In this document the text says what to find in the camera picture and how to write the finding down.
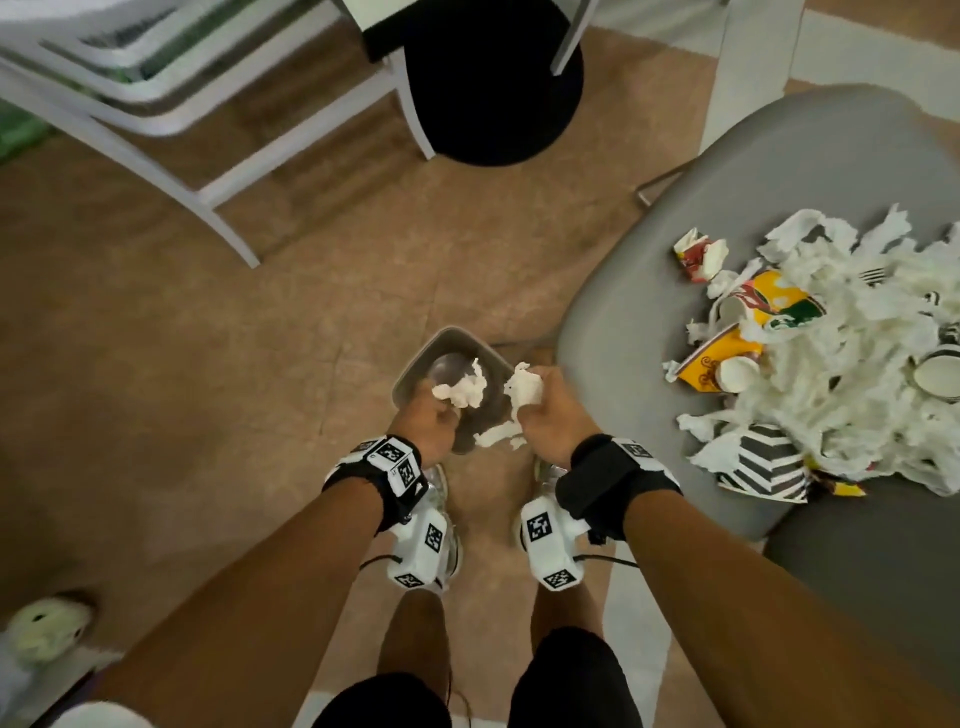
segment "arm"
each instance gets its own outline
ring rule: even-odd
[[[558,369],[521,407],[545,460],[601,430]],[[960,725],[949,700],[780,567],[670,491],[634,497],[623,529],[663,615],[730,726]]]
[[[456,423],[422,382],[388,431],[415,443],[429,467],[450,451]],[[157,728],[288,728],[382,515],[371,483],[333,485],[107,670],[94,699],[124,705]]]

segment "black wristband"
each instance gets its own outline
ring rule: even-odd
[[[326,477],[323,490],[352,477],[369,481],[383,501],[383,519],[377,528],[380,533],[407,519],[426,493],[422,462],[420,450],[405,437],[372,438],[340,459]]]
[[[594,531],[623,541],[623,519],[633,499],[651,491],[680,493],[673,475],[632,440],[587,437],[570,456],[571,470],[557,482],[557,501]]]

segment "chevron pattern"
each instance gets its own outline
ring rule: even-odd
[[[806,503],[809,475],[804,457],[775,425],[751,425],[740,439],[739,465],[717,484],[747,496]]]

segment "black shorts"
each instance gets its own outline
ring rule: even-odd
[[[450,712],[421,680],[405,672],[376,675],[337,695],[314,728],[387,726],[402,721],[419,728],[449,728]],[[642,728],[627,678],[613,650],[578,627],[551,632],[516,684],[511,728],[590,726]]]

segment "person's right arm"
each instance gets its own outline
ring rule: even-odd
[[[543,402],[520,409],[524,435],[540,457],[568,468],[577,445],[600,428],[559,369],[536,371]],[[623,525],[727,725],[960,725],[960,711],[942,692],[682,496],[637,496]]]

